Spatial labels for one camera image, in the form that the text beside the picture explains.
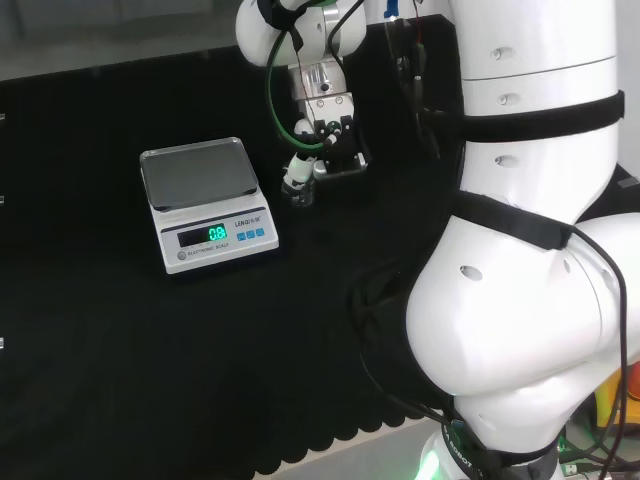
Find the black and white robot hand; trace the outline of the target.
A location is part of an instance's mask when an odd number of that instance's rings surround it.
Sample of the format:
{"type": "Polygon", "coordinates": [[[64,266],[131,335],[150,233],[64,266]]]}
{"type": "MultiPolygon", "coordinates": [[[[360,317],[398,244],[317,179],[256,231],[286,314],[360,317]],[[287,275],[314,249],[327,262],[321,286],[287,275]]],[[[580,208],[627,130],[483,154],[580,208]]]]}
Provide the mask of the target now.
{"type": "Polygon", "coordinates": [[[292,134],[298,145],[284,168],[281,191],[292,206],[308,207],[318,182],[363,174],[369,162],[350,93],[303,100],[300,109],[292,134]]]}

